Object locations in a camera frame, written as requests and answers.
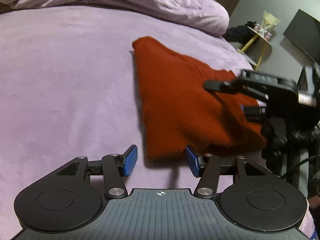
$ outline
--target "silver screw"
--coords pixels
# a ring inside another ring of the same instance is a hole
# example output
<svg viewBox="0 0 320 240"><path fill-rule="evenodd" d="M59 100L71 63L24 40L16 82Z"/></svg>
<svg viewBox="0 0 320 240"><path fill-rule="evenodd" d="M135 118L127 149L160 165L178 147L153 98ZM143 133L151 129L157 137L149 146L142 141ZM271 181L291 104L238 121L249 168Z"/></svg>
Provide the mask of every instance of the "silver screw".
<svg viewBox="0 0 320 240"><path fill-rule="evenodd" d="M124 193L124 189L119 187L114 187L111 190L109 190L109 193L113 196L120 196Z"/></svg>
<svg viewBox="0 0 320 240"><path fill-rule="evenodd" d="M213 190L208 187L201 187L197 190L197 192L202 196L209 196L213 193Z"/></svg>

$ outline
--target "bed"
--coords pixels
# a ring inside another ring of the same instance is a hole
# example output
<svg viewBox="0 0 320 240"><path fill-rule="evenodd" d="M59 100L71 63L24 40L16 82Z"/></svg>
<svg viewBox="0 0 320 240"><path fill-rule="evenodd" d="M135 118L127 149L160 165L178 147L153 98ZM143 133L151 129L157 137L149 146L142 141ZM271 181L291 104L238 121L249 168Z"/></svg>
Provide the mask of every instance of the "bed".
<svg viewBox="0 0 320 240"><path fill-rule="evenodd" d="M0 14L1 240L21 230L13 210L16 195L76 156L100 160L136 144L138 161L124 179L128 192L195 188L198 179L184 160L151 162L144 155L132 42L151 36L236 75L251 67L221 38L228 14L219 4L167 2L0 0L8 11ZM198 9L186 10L194 4ZM248 155L263 164L259 153ZM95 178L92 184L100 182ZM220 178L218 191L231 183Z"/></svg>

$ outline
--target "yellow table leg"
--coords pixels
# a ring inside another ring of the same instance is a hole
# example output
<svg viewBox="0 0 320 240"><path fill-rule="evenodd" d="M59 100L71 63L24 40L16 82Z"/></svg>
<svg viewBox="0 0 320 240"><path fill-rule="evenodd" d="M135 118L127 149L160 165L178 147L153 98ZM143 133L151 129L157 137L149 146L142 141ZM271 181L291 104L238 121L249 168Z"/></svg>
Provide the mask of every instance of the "yellow table leg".
<svg viewBox="0 0 320 240"><path fill-rule="evenodd" d="M261 61L262 61L263 55L264 55L264 53L266 52L267 46L268 46L268 44L265 43L264 46L263 46L262 52L261 52L261 54L260 54L259 61L258 61L258 63L257 63L257 66L255 67L255 70L254 70L254 71L257 71L257 70L258 70L258 68L259 68L259 66L260 66L260 63L261 63Z"/></svg>
<svg viewBox="0 0 320 240"><path fill-rule="evenodd" d="M247 50L247 48L249 48L250 45L251 45L258 37L259 37L258 34L254 35L253 38L252 38L251 40L249 40L246 45L243 46L243 48L239 51L239 53L245 52L245 51Z"/></svg>

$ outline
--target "folded red garment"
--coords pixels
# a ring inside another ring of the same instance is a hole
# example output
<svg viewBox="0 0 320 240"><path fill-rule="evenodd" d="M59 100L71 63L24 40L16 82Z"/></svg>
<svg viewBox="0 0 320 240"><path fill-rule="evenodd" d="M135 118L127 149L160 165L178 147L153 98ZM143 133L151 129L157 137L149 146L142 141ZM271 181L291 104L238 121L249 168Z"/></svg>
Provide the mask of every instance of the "folded red garment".
<svg viewBox="0 0 320 240"><path fill-rule="evenodd" d="M230 81L235 78L232 72L213 70L151 37L132 45L151 159L179 157L189 144L220 156L265 147L260 125L247 122L241 109L257 106L255 99L210 94L202 87L207 79Z"/></svg>

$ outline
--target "wall-mounted television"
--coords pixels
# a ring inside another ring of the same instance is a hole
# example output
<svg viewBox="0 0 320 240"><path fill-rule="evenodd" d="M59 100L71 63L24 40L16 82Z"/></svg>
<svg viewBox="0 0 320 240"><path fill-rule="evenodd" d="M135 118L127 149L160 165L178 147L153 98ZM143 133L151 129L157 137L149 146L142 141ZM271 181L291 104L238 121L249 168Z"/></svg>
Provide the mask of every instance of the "wall-mounted television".
<svg viewBox="0 0 320 240"><path fill-rule="evenodd" d="M320 22L299 10L283 35L320 64Z"/></svg>

